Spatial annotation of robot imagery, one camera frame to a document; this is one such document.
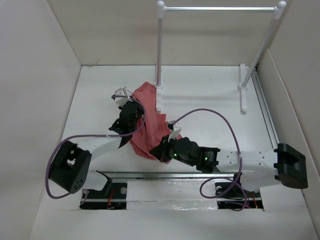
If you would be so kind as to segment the red t shirt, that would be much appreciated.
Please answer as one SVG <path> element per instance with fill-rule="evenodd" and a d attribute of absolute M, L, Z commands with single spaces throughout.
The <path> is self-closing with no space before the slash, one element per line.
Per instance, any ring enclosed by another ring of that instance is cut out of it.
<path fill-rule="evenodd" d="M 146 120 L 144 123 L 142 119 L 138 120 L 137 127 L 142 124 L 143 127 L 133 134 L 130 144 L 136 155 L 145 159 L 156 160 L 150 154 L 150 150 L 161 143 L 162 137 L 170 134 L 166 114 L 156 111 L 156 89 L 153 84 L 143 83 L 133 92 L 133 97 L 144 106 Z"/>

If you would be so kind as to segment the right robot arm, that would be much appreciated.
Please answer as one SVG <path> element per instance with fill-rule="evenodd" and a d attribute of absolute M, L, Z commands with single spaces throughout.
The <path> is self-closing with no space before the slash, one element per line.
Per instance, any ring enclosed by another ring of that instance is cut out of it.
<path fill-rule="evenodd" d="M 292 189 L 308 188 L 306 157 L 286 143 L 269 151 L 237 151 L 199 146 L 187 137 L 162 138 L 149 153 L 160 162 L 174 159 L 205 174 L 234 174 L 231 191 L 242 197 L 248 191 L 273 185 Z"/>

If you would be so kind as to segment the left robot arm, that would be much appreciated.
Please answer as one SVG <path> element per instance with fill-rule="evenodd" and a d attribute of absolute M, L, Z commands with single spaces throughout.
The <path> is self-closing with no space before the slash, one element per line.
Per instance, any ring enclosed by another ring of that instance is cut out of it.
<path fill-rule="evenodd" d="M 119 149 L 126 145 L 133 134 L 142 129 L 138 120 L 145 121 L 147 112 L 144 106 L 132 97 L 119 106 L 118 119 L 104 134 L 84 134 L 85 139 L 79 143 L 73 139 L 80 138 L 73 135 L 64 139 L 53 150 L 46 167 L 45 189 L 48 196 L 55 199 L 49 187 L 52 181 L 66 190 L 67 195 L 80 190 L 94 191 L 100 198 L 107 198 L 111 194 L 112 179 L 99 171 L 90 171 L 91 161 Z"/>

